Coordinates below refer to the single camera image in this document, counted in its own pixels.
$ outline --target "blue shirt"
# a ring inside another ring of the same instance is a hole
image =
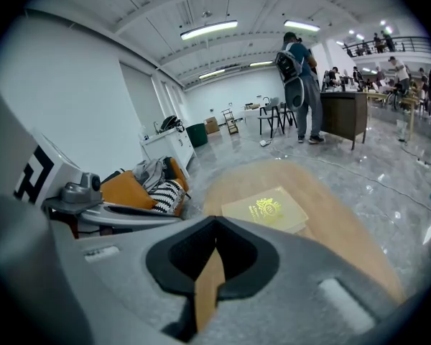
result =
[[[286,50],[288,44],[288,42],[285,42],[282,45],[281,50]],[[302,73],[299,75],[299,77],[311,76],[310,64],[308,64],[307,61],[307,59],[311,56],[310,51],[308,51],[307,48],[300,42],[293,43],[289,51],[294,55],[295,60],[297,60],[299,63],[301,63],[303,60]]]

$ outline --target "sneaker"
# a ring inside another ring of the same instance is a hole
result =
[[[308,142],[310,144],[318,144],[318,143],[323,143],[324,142],[324,138],[321,138],[318,135],[312,135],[310,136],[310,139],[308,140]]]

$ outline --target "cap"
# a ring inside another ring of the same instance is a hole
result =
[[[295,35],[295,33],[294,32],[286,32],[286,34],[284,35],[283,41],[286,42],[286,41],[291,40],[292,38],[297,39],[297,36]]]

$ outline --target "green trash can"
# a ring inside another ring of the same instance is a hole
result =
[[[208,135],[206,134],[204,123],[187,127],[187,134],[194,147],[199,147],[208,143]]]

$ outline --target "white ceiling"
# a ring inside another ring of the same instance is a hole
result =
[[[318,35],[295,30],[312,45],[396,14],[400,5],[397,0],[34,0],[28,7],[126,42],[183,86],[192,86],[213,70],[272,60],[289,30],[286,19],[321,27]],[[205,10],[212,13],[208,19],[202,18]],[[237,28],[180,38],[189,29],[233,19]]]

